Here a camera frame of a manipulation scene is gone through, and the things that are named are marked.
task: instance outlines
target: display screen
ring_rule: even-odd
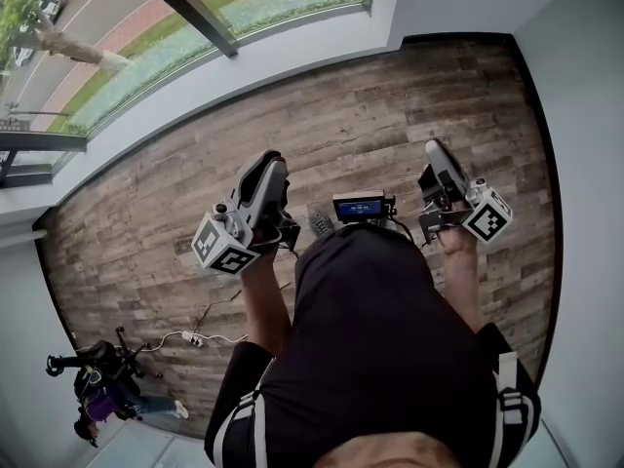
[[[354,201],[338,203],[340,216],[380,215],[381,201]]]

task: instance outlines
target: cable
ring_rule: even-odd
[[[228,303],[232,300],[234,300],[234,298],[236,298],[239,294],[241,294],[242,290],[238,290],[237,292],[234,293],[233,296],[230,296],[229,299],[227,300],[222,300],[222,301],[216,301],[214,303],[210,303],[208,305],[208,307],[206,307],[206,310],[204,310],[204,314],[202,315],[202,317],[199,318],[199,321],[197,321],[197,326],[195,327],[195,329],[193,330],[193,334],[197,332],[197,330],[199,329],[199,327],[202,325],[202,321],[204,321],[204,319],[206,319],[206,316],[208,315],[208,311],[211,309],[211,307],[213,305],[220,305],[221,303]]]
[[[297,260],[299,260],[299,253],[297,253],[295,250],[291,250],[288,246],[282,246],[282,245],[280,245],[278,248],[280,250],[288,250],[296,257]]]
[[[412,241],[414,244],[416,244],[415,241],[413,240],[413,237],[411,236],[410,230],[406,227],[404,223],[400,222],[399,220],[396,220],[393,216],[388,216],[388,218],[392,220],[394,223],[396,223],[397,225],[401,225],[403,227],[403,230],[406,231],[406,234],[408,234],[409,240]]]
[[[156,348],[150,348],[150,349],[143,348],[141,352],[156,352],[156,350],[160,350],[160,348],[165,344],[165,340],[169,338],[172,334],[182,334],[182,333],[183,331],[168,332],[167,334],[163,336],[163,339],[160,340],[160,345],[158,345]]]
[[[245,338],[247,338],[249,335],[248,334],[243,334],[238,339],[230,339],[230,338],[228,338],[226,336],[222,336],[221,334],[213,334],[212,336],[204,336],[203,334],[199,334],[198,332],[194,332],[193,336],[199,336],[202,339],[222,338],[222,339],[224,339],[225,341],[227,341],[229,343],[238,343],[239,341],[242,341]]]

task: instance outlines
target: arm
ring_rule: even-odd
[[[262,256],[241,274],[248,341],[277,356],[291,334],[291,319],[273,270],[274,254]]]
[[[473,332],[484,324],[479,304],[477,239],[462,228],[438,233],[444,251],[445,298]]]

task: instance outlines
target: black office chair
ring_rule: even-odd
[[[119,339],[119,347],[112,343],[100,340],[95,345],[76,351],[76,357],[54,357],[48,356],[46,373],[50,376],[58,376],[65,368],[83,368],[89,366],[98,369],[102,376],[106,376],[107,381],[117,381],[122,375],[135,375],[138,378],[144,377],[137,362],[137,355],[146,348],[149,343],[143,343],[134,352],[131,351],[124,341],[122,332],[124,327],[120,326],[115,330]]]

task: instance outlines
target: power strip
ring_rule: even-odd
[[[190,331],[183,331],[182,338],[191,343],[193,346],[199,348],[204,344],[204,340],[200,336],[196,336]]]

